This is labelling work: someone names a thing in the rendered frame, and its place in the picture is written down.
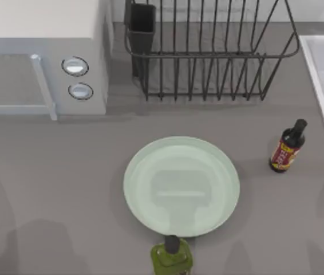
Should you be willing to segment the pale green plate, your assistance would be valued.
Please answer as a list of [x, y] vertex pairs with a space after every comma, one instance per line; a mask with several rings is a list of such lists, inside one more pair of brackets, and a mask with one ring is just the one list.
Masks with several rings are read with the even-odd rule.
[[231, 159], [216, 145], [170, 136], [140, 149], [123, 179], [128, 208], [145, 227], [162, 235], [198, 237], [224, 224], [240, 197]]

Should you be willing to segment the small microwave knob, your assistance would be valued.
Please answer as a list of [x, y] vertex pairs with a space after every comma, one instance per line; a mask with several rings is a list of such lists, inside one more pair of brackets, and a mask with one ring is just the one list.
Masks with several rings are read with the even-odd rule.
[[93, 94], [93, 88], [86, 83], [79, 82], [68, 87], [68, 94], [76, 100], [89, 100]]

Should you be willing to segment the black cutlery holder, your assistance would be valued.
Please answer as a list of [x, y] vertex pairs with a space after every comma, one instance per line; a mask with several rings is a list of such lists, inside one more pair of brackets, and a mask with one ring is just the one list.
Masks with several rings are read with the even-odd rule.
[[136, 3], [125, 0], [124, 24], [132, 57], [132, 76], [140, 77], [138, 65], [142, 63], [141, 55], [149, 55], [152, 50], [156, 25], [156, 6], [148, 3]]

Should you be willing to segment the large microwave knob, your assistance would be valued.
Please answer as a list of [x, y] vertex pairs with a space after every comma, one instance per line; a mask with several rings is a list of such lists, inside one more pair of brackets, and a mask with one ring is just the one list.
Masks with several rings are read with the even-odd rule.
[[73, 77], [84, 76], [89, 71], [88, 63], [81, 57], [70, 57], [62, 60], [61, 68], [63, 71]]

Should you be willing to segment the green square bottle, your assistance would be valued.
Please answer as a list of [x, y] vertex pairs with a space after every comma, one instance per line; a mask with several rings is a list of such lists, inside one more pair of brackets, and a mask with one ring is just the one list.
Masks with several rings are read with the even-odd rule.
[[165, 235], [164, 242], [151, 249], [154, 275], [191, 275], [193, 256], [186, 240]]

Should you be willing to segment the dark sauce bottle red label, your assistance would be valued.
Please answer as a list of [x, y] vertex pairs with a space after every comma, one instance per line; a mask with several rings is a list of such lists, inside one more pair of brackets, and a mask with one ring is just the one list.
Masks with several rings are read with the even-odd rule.
[[290, 168], [305, 143], [304, 130], [306, 127], [307, 121], [298, 119], [293, 127], [282, 132], [279, 143], [269, 160], [272, 170], [284, 173]]

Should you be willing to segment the pale microwave oven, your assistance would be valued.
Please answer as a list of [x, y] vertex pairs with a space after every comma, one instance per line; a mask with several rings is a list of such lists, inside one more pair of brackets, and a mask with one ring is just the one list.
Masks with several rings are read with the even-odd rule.
[[[105, 114], [113, 39], [110, 0], [0, 0], [0, 54], [41, 57], [58, 118]], [[61, 68], [73, 56], [88, 63], [84, 76]], [[68, 87], [76, 83], [91, 86], [93, 96], [72, 98]]]

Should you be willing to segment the microwave oven door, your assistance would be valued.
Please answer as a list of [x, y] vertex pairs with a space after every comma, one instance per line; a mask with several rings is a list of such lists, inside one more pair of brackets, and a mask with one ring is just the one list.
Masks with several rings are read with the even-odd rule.
[[0, 54], [0, 115], [49, 115], [27, 54]]

